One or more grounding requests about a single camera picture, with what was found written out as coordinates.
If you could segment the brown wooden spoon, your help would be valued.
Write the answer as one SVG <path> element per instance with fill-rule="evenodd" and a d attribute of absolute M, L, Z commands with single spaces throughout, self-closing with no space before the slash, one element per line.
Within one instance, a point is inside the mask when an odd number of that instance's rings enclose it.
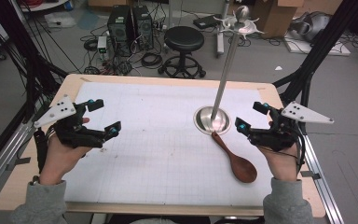
<path fill-rule="evenodd" d="M 253 183 L 257 178 L 257 170 L 254 165 L 245 158 L 234 154 L 224 143 L 220 135 L 216 132 L 211 134 L 215 143 L 226 153 L 230 162 L 231 171 L 234 176 L 242 183 Z"/>

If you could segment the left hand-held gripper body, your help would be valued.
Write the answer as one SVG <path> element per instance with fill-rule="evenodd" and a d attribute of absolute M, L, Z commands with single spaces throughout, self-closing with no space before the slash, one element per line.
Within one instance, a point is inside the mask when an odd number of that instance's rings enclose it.
<path fill-rule="evenodd" d="M 51 123 L 62 144 L 72 148 L 98 147 L 103 143 L 104 131 L 90 130 L 84 126 L 83 116 L 86 112 L 86 102 L 76 104 L 64 95 L 48 111 L 34 122 L 36 128 Z"/>

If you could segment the white grid mat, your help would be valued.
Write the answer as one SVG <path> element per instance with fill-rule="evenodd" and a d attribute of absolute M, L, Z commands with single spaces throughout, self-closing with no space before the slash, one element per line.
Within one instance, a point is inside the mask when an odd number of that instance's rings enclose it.
<path fill-rule="evenodd" d="M 257 170 L 250 184 L 232 173 L 227 154 L 194 124 L 195 112 L 211 105 L 215 88 L 89 82 L 79 103 L 101 99 L 88 128 L 121 123 L 118 137 L 90 151 L 65 176 L 65 199 L 86 203 L 259 206 L 271 192 L 264 156 L 230 128 L 222 139 Z"/>

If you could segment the black round stool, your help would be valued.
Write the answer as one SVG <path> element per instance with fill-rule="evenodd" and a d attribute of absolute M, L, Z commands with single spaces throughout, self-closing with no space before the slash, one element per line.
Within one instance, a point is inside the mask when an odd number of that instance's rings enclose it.
<path fill-rule="evenodd" d="M 158 72 L 168 77 L 183 78 L 205 77 L 206 72 L 202 66 L 191 57 L 191 53 L 200 49 L 204 44 L 204 36 L 195 28 L 187 26 L 175 26 L 166 31 L 164 43 L 172 50 L 179 52 L 178 56 L 167 59 L 158 69 Z"/>

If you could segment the person's right hand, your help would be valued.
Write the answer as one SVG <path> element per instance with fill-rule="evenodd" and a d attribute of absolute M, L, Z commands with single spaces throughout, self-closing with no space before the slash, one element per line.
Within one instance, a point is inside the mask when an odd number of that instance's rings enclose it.
<path fill-rule="evenodd" d="M 279 152 L 269 147 L 257 146 L 265 156 L 268 167 L 275 179 L 281 181 L 297 181 L 297 145 L 292 144 Z"/>

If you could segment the person's left hand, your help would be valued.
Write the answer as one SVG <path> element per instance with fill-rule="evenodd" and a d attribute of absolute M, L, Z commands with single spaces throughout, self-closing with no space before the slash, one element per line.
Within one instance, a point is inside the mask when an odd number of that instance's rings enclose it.
<path fill-rule="evenodd" d="M 54 133 L 48 139 L 48 154 L 39 176 L 39 183 L 45 186 L 60 184 L 63 176 L 70 172 L 89 151 L 91 147 L 72 148 L 63 145 Z"/>

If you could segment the silver metal utensil stand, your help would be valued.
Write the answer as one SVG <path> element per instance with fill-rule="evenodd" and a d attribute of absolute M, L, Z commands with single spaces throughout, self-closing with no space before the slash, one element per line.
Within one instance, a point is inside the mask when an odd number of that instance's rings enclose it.
<path fill-rule="evenodd" d="M 213 105 L 206 105 L 199 108 L 193 117 L 195 126 L 202 133 L 208 135 L 211 135 L 212 133 L 226 133 L 231 126 L 231 118 L 228 112 L 220 107 L 220 104 L 223 99 L 227 77 L 234 61 L 239 40 L 241 38 L 245 39 L 246 36 L 250 34 L 262 34 L 262 31 L 255 25 L 257 19 L 251 20 L 250 14 L 250 8 L 247 6 L 240 6 L 233 11 L 232 17 L 220 19 L 221 24 L 223 25 L 222 33 L 232 33 L 232 40 L 228 48 L 226 61 Z"/>

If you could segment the small white power box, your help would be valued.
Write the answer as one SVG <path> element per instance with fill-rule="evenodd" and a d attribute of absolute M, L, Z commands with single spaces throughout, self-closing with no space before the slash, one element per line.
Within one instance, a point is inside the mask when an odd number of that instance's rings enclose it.
<path fill-rule="evenodd" d="M 105 61 L 108 59 L 108 47 L 107 47 L 107 37 L 99 36 L 97 42 L 97 50 L 100 58 Z"/>

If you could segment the grey robot shell part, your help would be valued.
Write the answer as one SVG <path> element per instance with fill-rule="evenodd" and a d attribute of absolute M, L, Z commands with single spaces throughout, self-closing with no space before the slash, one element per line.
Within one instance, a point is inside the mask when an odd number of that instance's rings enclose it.
<path fill-rule="evenodd" d="M 291 21 L 288 30 L 295 31 L 299 36 L 311 43 L 330 21 L 331 16 L 321 11 L 305 12 Z"/>

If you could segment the cardboard box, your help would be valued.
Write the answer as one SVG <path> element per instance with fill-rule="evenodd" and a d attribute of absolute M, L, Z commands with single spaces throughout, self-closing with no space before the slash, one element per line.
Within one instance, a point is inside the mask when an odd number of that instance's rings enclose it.
<path fill-rule="evenodd" d="M 251 18 L 257 19 L 256 27 L 263 38 L 284 37 L 304 0 L 255 0 Z"/>

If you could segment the black flat device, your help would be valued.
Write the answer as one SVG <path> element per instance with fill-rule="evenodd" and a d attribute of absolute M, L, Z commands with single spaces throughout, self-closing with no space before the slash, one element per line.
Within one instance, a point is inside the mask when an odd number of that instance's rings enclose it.
<path fill-rule="evenodd" d="M 203 18 L 193 20 L 193 24 L 199 29 L 216 27 L 220 24 L 221 15 L 213 14 Z"/>

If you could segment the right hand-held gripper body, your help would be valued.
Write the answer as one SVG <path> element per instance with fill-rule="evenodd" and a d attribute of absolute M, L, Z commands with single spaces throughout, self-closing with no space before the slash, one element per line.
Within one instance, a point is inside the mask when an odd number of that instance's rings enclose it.
<path fill-rule="evenodd" d="M 281 109 L 270 106 L 267 115 L 272 121 L 270 127 L 267 130 L 250 128 L 250 134 L 247 137 L 252 145 L 269 147 L 274 151 L 288 148 L 298 140 L 300 136 L 298 122 L 334 123 L 333 119 L 296 102 Z"/>

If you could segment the black computer tower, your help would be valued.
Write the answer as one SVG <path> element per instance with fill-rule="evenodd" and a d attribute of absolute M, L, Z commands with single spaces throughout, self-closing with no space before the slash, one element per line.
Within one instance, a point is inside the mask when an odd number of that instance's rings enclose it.
<path fill-rule="evenodd" d="M 152 19 L 147 6 L 134 6 L 132 8 L 132 15 L 139 49 L 152 49 L 154 47 Z"/>
<path fill-rule="evenodd" d="M 114 5 L 107 27 L 115 54 L 124 57 L 130 56 L 131 41 L 133 40 L 131 8 L 128 5 Z"/>

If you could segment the aluminium frame rail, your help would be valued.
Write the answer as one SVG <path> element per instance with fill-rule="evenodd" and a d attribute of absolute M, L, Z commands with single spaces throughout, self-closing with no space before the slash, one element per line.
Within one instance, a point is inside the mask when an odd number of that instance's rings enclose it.
<path fill-rule="evenodd" d="M 306 164 L 309 167 L 309 170 L 312 172 L 312 179 L 315 187 L 318 191 L 319 198 L 324 206 L 325 214 L 329 220 L 330 224 L 345 224 L 342 218 L 342 215 L 338 209 L 337 203 L 334 199 L 331 189 L 327 183 L 327 180 L 324 176 L 324 171 L 318 161 L 314 148 L 311 144 L 310 138 L 305 135 L 305 160 Z"/>
<path fill-rule="evenodd" d="M 6 170 L 11 170 L 16 166 L 16 161 L 20 159 L 21 150 L 32 138 L 34 125 L 32 122 L 21 123 L 3 144 L 0 151 L 0 177 Z"/>

